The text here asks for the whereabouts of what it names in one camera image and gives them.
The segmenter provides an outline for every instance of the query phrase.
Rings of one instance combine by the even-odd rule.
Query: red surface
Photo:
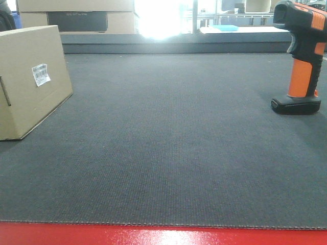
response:
[[[327,245],[327,231],[0,223],[1,245]]]

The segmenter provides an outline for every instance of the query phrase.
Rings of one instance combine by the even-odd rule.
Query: blue object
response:
[[[16,24],[16,28],[17,29],[21,29],[22,26],[21,26],[21,21],[20,21],[20,15],[17,14],[16,11],[12,11],[12,17],[14,17],[14,21],[15,21],[15,24]]]
[[[213,28],[219,29],[223,32],[234,32],[239,29],[239,27],[234,26],[232,24],[216,24],[212,26]]]

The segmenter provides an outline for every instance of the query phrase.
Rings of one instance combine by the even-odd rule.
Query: sticker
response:
[[[44,83],[51,81],[47,72],[47,68],[47,64],[40,64],[32,68],[34,80],[38,87],[43,85]]]

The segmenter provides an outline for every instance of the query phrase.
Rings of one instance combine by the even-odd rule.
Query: fabric mat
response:
[[[0,221],[327,229],[325,63],[292,116],[288,54],[66,60],[73,96],[0,142]]]

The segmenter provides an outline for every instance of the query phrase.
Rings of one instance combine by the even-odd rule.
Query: barcode scanner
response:
[[[275,112],[313,114],[320,109],[316,87],[327,42],[326,17],[326,12],[291,1],[275,6],[273,25],[290,31],[292,43],[287,52],[294,58],[288,94],[271,101]]]

